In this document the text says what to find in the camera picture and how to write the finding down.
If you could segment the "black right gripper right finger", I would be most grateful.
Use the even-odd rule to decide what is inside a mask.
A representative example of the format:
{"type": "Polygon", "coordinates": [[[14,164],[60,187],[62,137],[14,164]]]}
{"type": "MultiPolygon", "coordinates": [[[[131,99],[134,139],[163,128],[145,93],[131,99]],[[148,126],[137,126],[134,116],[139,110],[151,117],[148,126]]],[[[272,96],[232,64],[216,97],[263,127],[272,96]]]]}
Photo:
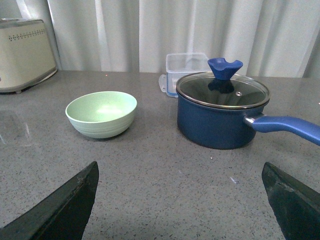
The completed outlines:
{"type": "Polygon", "coordinates": [[[266,162],[261,173],[268,202],[286,240],[320,238],[320,194],[266,162]]]}

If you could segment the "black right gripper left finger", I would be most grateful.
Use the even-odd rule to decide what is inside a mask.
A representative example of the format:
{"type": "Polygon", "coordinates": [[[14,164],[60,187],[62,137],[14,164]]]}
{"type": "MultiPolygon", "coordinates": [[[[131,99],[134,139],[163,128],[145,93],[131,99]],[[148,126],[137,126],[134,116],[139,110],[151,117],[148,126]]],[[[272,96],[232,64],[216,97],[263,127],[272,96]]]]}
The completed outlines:
{"type": "Polygon", "coordinates": [[[80,240],[88,224],[99,182],[90,163],[32,209],[0,229],[2,240],[80,240]]]}

